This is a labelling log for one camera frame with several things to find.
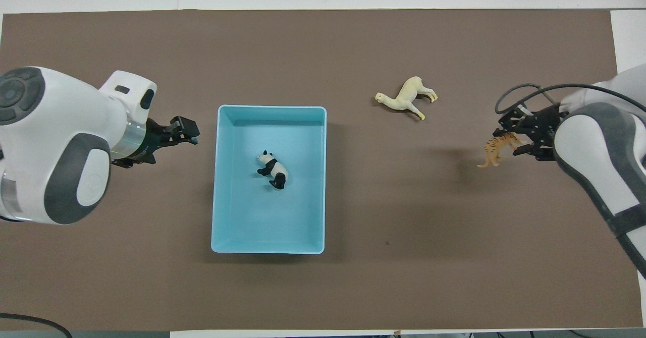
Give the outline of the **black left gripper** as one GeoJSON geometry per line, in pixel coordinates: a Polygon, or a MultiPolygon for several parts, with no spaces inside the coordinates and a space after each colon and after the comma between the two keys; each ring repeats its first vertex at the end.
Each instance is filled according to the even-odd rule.
{"type": "Polygon", "coordinates": [[[174,117],[169,126],[160,126],[151,118],[143,126],[129,123],[122,140],[112,150],[112,164],[122,168],[155,164],[157,150],[184,142],[197,145],[198,136],[197,123],[186,117],[174,117]]]}

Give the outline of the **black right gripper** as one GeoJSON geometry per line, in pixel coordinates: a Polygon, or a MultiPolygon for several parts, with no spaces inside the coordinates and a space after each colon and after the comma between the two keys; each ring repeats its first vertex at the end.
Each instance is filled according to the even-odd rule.
{"type": "Polygon", "coordinates": [[[561,124],[558,107],[546,107],[530,115],[526,108],[514,108],[499,119],[502,132],[527,132],[531,143],[517,147],[514,156],[530,155],[537,161],[554,161],[554,138],[561,124]]]}

